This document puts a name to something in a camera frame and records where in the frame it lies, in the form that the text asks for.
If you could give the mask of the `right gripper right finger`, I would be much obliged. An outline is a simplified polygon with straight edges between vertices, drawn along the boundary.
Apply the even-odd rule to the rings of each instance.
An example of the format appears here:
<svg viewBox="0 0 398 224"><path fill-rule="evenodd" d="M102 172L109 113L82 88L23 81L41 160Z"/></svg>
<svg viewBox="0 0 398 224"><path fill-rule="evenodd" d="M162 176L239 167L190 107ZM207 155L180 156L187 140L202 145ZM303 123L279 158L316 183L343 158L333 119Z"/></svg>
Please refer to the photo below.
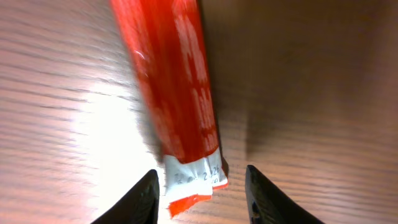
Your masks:
<svg viewBox="0 0 398 224"><path fill-rule="evenodd" d="M253 224L323 224L253 165L246 168L245 193Z"/></svg>

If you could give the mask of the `red and white snack packet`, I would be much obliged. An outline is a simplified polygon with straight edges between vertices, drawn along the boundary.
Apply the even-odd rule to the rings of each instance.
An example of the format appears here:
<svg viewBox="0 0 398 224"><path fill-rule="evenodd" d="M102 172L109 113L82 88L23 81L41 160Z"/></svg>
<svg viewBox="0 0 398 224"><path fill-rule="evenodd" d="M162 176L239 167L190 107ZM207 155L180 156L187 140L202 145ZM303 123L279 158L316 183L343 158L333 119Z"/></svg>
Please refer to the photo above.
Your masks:
<svg viewBox="0 0 398 224"><path fill-rule="evenodd" d="M228 185L196 0L112 0L163 147L171 216Z"/></svg>

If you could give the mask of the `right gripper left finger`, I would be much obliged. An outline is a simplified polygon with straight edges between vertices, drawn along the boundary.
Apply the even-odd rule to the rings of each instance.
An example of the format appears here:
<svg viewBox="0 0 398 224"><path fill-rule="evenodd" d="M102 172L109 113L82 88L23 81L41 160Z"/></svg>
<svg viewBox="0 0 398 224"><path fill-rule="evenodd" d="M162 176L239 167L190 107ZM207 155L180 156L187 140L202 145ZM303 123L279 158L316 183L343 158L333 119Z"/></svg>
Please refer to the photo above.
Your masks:
<svg viewBox="0 0 398 224"><path fill-rule="evenodd" d="M159 178L151 169L92 224L157 224L159 197Z"/></svg>

